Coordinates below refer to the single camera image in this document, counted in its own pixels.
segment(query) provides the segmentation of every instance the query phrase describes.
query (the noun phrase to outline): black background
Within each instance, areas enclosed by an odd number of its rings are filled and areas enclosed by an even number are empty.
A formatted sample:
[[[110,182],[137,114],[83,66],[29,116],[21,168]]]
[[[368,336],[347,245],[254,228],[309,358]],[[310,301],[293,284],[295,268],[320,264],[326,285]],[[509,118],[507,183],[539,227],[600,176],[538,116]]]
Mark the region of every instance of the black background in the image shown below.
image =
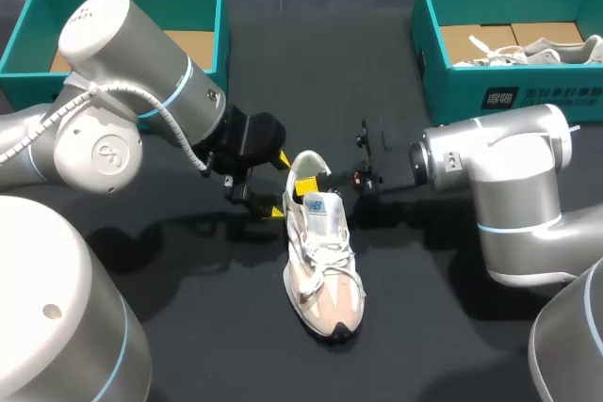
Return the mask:
[[[0,20],[0,48],[13,26]],[[314,149],[345,169],[362,157],[353,140],[364,116],[387,116],[401,141],[429,124],[408,26],[404,8],[234,12],[229,100],[275,114],[291,158]],[[564,210],[603,201],[602,137],[596,126],[574,134]],[[548,296],[488,279],[468,194],[407,193],[367,208],[370,229],[347,206],[367,307],[354,340],[327,346],[286,297],[283,223],[250,222],[179,150],[143,143],[138,178],[115,196],[10,194],[56,209],[107,266],[151,345],[150,402],[538,400],[526,350]],[[256,179],[279,189],[285,175]]]

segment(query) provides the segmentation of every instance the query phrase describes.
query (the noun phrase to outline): shoelace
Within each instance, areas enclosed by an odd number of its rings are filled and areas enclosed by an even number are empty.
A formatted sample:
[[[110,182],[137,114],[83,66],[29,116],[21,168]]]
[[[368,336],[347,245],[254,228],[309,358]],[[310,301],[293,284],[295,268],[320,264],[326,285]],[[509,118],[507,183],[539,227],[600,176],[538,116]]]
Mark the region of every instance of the shoelace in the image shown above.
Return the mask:
[[[350,259],[354,256],[350,247],[350,236],[347,233],[343,243],[327,240],[317,240],[313,237],[308,237],[303,241],[305,254],[310,260],[310,266],[314,268],[314,272],[309,280],[300,284],[300,293],[303,297],[314,295],[318,289],[324,284],[324,277],[327,274],[343,273],[349,276],[362,292],[363,297],[366,297],[365,289],[362,285],[362,280],[357,273],[346,269],[346,265],[350,263]],[[333,253],[333,258],[329,259],[325,256],[317,256],[320,248],[327,248]]]
[[[521,51],[521,46],[506,46],[500,47],[495,51],[491,51],[490,48],[484,43],[475,38],[473,35],[469,37],[471,42],[482,52],[486,54],[486,59],[490,66],[511,66],[527,65],[527,57],[523,52],[514,52],[513,54],[504,54],[503,51]]]

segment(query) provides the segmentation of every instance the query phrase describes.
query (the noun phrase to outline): shoe box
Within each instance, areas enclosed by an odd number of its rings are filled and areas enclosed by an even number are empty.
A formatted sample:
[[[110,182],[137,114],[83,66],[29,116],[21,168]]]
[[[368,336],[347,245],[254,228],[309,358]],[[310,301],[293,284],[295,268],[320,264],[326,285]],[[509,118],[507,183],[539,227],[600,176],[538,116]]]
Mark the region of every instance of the shoe box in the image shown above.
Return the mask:
[[[603,64],[454,67],[540,38],[603,35],[603,0],[415,0],[411,34],[433,124],[555,104],[569,121],[603,120]]]
[[[57,52],[63,25],[85,0],[26,0],[0,58],[0,89],[11,107],[52,103],[69,75]],[[226,0],[133,0],[224,91],[230,25]]]

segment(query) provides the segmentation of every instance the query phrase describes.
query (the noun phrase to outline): cable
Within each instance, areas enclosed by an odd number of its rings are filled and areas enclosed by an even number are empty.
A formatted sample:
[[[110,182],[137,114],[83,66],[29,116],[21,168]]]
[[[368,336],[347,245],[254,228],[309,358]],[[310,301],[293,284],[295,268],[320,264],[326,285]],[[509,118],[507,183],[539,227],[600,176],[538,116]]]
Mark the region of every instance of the cable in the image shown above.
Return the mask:
[[[40,138],[43,133],[50,129],[55,123],[57,123],[57,121],[61,121],[69,112],[75,110],[80,105],[83,105],[84,103],[88,102],[99,90],[104,92],[114,91],[136,94],[141,99],[145,100],[147,103],[152,105],[153,108],[156,109],[157,112],[159,112],[159,114],[163,117],[166,123],[170,126],[171,131],[174,133],[176,139],[178,140],[178,144],[185,152],[185,155],[195,167],[195,169],[199,171],[205,170],[206,166],[204,162],[199,159],[192,151],[184,132],[182,132],[182,129],[178,125],[178,122],[171,115],[168,109],[164,107],[163,104],[160,103],[159,100],[147,90],[135,87],[126,82],[119,81],[111,82],[100,87],[96,86],[95,84],[91,84],[90,89],[88,91],[83,94],[80,94],[74,99],[71,99],[68,103],[59,108],[56,112],[54,112],[49,118],[40,123],[33,131],[30,131],[29,134],[27,134],[27,137],[22,139],[19,143],[14,145],[5,153],[0,154],[0,166],[7,163],[8,160],[12,159],[14,156],[18,155],[23,150],[25,150],[34,141]]]

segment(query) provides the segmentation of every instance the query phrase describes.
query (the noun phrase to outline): sneaker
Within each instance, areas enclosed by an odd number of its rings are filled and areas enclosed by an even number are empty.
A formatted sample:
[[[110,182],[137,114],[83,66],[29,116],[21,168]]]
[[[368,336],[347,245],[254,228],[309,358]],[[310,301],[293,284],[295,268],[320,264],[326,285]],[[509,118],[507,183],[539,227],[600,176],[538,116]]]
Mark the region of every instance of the sneaker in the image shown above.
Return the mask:
[[[526,47],[507,46],[495,51],[473,36],[469,39],[486,54],[486,58],[462,61],[455,67],[591,64],[603,61],[603,39],[598,35],[576,44],[559,44],[540,38]]]
[[[356,273],[350,230],[341,197],[310,192],[298,202],[295,182],[321,172],[331,174],[312,151],[298,155],[283,195],[289,262],[283,272],[293,308],[310,330],[346,338],[356,331],[365,308],[365,291]]]
[[[603,62],[603,38],[598,35],[592,35],[585,42],[575,44],[559,44],[540,38],[523,48],[527,57],[536,56],[544,50],[555,52],[561,63],[588,65]]]

